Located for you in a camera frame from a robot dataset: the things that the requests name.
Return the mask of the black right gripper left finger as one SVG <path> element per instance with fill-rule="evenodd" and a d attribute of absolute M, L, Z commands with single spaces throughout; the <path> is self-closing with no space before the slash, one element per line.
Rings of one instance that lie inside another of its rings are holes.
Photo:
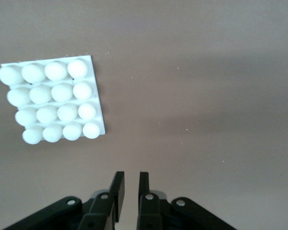
<path fill-rule="evenodd" d="M 8 226 L 7 230 L 113 230 L 124 200 L 124 172 L 116 172 L 108 190 L 83 203 L 68 196 Z"/>

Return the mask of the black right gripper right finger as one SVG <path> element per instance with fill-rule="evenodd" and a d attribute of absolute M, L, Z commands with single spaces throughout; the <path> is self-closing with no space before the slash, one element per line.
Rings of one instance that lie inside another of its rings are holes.
<path fill-rule="evenodd" d="M 141 172 L 138 190 L 138 230 L 233 230 L 234 227 L 189 198 L 171 202 L 149 188 L 149 173 Z"/>

